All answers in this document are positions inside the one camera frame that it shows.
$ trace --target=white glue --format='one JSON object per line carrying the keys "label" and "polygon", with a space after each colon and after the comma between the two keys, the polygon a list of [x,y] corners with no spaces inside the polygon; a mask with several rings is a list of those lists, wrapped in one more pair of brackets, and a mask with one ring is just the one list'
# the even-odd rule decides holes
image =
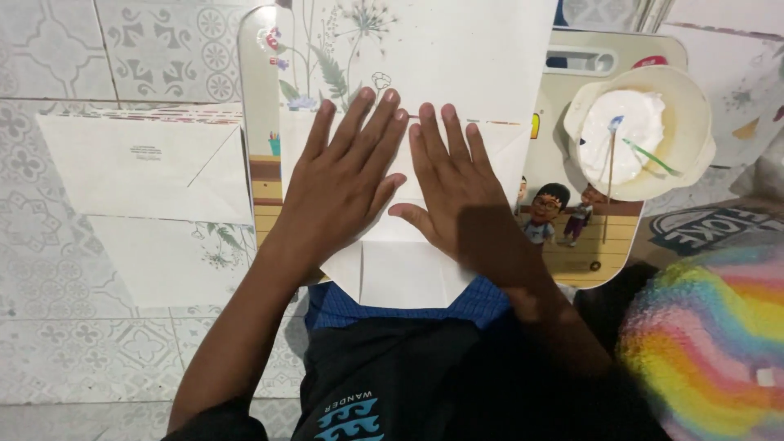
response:
{"label": "white glue", "polygon": [[583,172],[593,182],[610,181],[610,121],[623,116],[615,132],[615,157],[612,166],[612,183],[622,184],[634,179],[649,159],[623,142],[631,140],[640,148],[655,154],[664,139],[662,111],[664,102],[660,93],[642,93],[634,90],[614,90],[597,98],[583,123],[582,140],[578,146]]}

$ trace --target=wave logo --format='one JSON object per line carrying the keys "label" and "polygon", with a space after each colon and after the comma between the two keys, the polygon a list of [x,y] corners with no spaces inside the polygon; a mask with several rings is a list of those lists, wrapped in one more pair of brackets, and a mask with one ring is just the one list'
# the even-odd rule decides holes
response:
{"label": "wave logo", "polygon": [[[373,408],[373,404],[376,404],[376,401],[378,401],[378,399],[374,398],[366,399],[365,401],[360,401],[358,403],[347,404],[346,406],[335,409],[325,416],[319,418],[319,428],[327,428],[330,426],[333,423],[333,418],[335,419],[334,422],[345,422],[327,428],[323,432],[316,435],[314,438],[321,438],[324,441],[338,441],[338,438],[340,437],[340,431],[343,431],[346,436],[355,436],[359,433],[360,428],[365,430],[367,433],[377,432],[380,427],[378,424],[376,424],[378,415],[365,417],[366,415],[370,414],[370,410]],[[346,421],[351,416],[352,409],[354,409],[354,415],[364,418]],[[380,441],[383,437],[384,434],[382,433],[378,436],[356,439],[355,441]]]}

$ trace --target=left hand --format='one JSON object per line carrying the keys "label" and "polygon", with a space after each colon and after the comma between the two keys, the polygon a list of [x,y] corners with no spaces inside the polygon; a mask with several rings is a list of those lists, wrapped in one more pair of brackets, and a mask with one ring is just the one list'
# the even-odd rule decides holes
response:
{"label": "left hand", "polygon": [[408,127],[408,112],[397,108],[400,96],[389,89],[362,129],[375,102],[373,90],[363,88],[331,143],[335,105],[321,103],[281,214],[262,248],[275,247],[280,258],[290,257],[305,272],[313,270],[370,225],[403,185],[404,175],[384,174]]}

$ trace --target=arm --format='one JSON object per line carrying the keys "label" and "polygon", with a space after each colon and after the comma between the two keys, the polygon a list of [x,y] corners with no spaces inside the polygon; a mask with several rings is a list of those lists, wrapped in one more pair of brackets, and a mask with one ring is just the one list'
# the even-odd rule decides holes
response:
{"label": "arm", "polygon": [[407,220],[439,250],[503,289],[523,327],[558,366],[575,376],[606,373],[611,365],[608,353],[515,224],[478,127],[468,125],[466,145],[454,106],[444,106],[441,116],[448,151],[431,104],[419,109],[421,125],[409,130],[427,210],[396,204],[389,214]]}
{"label": "arm", "polygon": [[408,125],[408,113],[397,109],[400,97],[390,89],[362,129],[375,101],[365,87],[329,146],[335,105],[322,103],[278,222],[185,371],[169,433],[230,399],[240,397],[250,405],[297,286],[370,225],[405,182],[399,173],[384,174]]}

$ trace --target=green brush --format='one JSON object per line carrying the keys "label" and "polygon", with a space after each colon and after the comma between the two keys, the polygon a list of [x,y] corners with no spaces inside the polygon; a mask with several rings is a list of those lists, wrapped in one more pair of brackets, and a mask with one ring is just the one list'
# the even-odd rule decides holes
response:
{"label": "green brush", "polygon": [[662,162],[662,160],[661,160],[661,159],[659,159],[659,158],[656,158],[656,157],[655,157],[653,154],[651,154],[651,153],[648,153],[647,151],[643,150],[643,149],[642,149],[640,146],[638,146],[638,145],[637,145],[637,144],[635,144],[634,142],[632,142],[632,141],[630,141],[630,140],[627,140],[626,138],[623,138],[623,142],[625,142],[625,143],[626,143],[626,145],[628,145],[629,147],[631,147],[631,148],[632,148],[632,150],[639,151],[639,152],[640,152],[640,153],[642,153],[643,155],[647,156],[647,157],[648,157],[648,159],[650,159],[650,160],[652,160],[653,162],[655,162],[655,163],[659,164],[660,166],[662,166],[662,168],[663,168],[664,170],[666,170],[666,171],[667,171],[667,173],[669,173],[670,175],[672,175],[672,176],[675,176],[675,177],[682,177],[682,176],[684,175],[683,173],[681,173],[681,172],[679,172],[679,171],[677,171],[677,170],[675,170],[675,169],[671,169],[671,168],[670,168],[670,167],[669,167],[667,164],[665,164],[664,162]]}

